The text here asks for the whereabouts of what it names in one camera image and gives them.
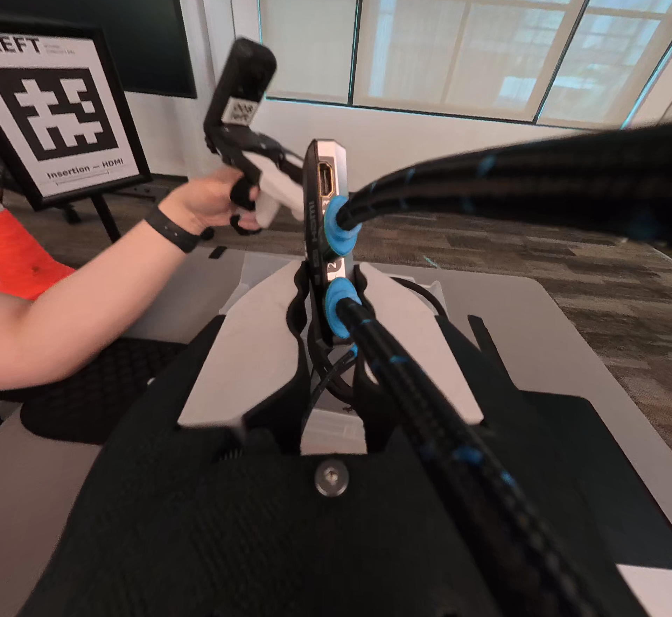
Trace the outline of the person's left hand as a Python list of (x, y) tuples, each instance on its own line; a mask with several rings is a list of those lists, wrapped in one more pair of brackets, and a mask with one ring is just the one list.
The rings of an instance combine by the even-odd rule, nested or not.
[(239, 227), (255, 232), (260, 229), (255, 213), (231, 200), (231, 190), (243, 177), (238, 169), (224, 166), (177, 187), (158, 209), (191, 235), (200, 235), (208, 227), (228, 226), (234, 216), (239, 216)]

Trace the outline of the framed black white marker sign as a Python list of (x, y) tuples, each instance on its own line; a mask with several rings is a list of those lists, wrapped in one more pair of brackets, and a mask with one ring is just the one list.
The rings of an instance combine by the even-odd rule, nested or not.
[(105, 194), (152, 177), (102, 29), (1, 17), (1, 166), (33, 210), (90, 199), (120, 238)]

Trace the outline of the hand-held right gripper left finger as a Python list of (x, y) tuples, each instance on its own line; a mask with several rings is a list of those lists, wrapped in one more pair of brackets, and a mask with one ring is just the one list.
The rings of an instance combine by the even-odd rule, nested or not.
[(182, 428), (242, 428), (306, 365), (304, 262), (285, 262), (261, 278), (244, 263), (238, 285), (219, 311), (223, 322), (182, 409)]

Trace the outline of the silver hdmi switch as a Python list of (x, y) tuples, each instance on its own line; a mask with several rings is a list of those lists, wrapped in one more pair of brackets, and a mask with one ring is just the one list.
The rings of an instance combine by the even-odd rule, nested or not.
[(348, 275), (350, 259), (336, 258), (328, 252), (323, 234), (324, 214), (330, 201), (348, 194), (346, 153), (334, 140), (313, 140), (303, 164), (305, 248), (310, 283), (312, 327), (319, 346), (332, 348), (343, 342), (333, 334), (324, 313), (328, 285), (338, 277)]

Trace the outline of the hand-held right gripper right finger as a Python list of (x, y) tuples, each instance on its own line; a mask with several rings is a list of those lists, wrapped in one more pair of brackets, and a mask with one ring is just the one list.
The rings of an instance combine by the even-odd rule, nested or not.
[(411, 290), (369, 263), (361, 263), (362, 299), (376, 319), (425, 371), (461, 418), (470, 425), (483, 421), (483, 412), (466, 382), (435, 314)]

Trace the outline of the large grid window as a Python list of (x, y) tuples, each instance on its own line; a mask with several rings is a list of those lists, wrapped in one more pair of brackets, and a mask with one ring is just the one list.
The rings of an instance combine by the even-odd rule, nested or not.
[(620, 127), (671, 53), (671, 0), (257, 1), (281, 100)]

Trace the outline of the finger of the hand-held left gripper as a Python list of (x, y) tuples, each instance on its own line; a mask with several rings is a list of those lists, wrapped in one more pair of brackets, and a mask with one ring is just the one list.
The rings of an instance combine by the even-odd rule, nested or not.
[(286, 152), (277, 164), (264, 155), (247, 152), (247, 159), (260, 171), (255, 218), (259, 227), (269, 227), (281, 207), (287, 208), (300, 223), (304, 222), (305, 197), (303, 158)]

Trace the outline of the black wristband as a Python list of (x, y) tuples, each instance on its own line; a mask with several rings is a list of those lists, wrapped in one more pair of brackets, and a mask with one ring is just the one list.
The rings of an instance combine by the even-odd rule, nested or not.
[(182, 228), (166, 216), (158, 207), (155, 207), (148, 213), (144, 218), (144, 222), (185, 254), (192, 252), (201, 240), (200, 234), (192, 234)]

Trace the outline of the orange cloth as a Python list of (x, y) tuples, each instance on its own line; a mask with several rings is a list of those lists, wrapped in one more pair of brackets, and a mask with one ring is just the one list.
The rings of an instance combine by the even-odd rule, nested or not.
[(5, 207), (1, 207), (1, 292), (34, 301), (74, 269), (57, 262)]

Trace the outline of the dark wall screen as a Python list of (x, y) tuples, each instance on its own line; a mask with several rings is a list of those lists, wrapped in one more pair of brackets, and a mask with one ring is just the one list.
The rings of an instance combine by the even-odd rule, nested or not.
[(1, 15), (98, 27), (125, 91), (196, 98), (180, 0), (1, 0)]

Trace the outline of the person's left forearm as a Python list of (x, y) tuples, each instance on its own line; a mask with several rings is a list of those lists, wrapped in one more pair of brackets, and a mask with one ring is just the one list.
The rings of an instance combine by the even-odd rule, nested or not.
[(186, 256), (143, 221), (36, 300), (1, 294), (1, 390), (73, 374), (146, 311)]

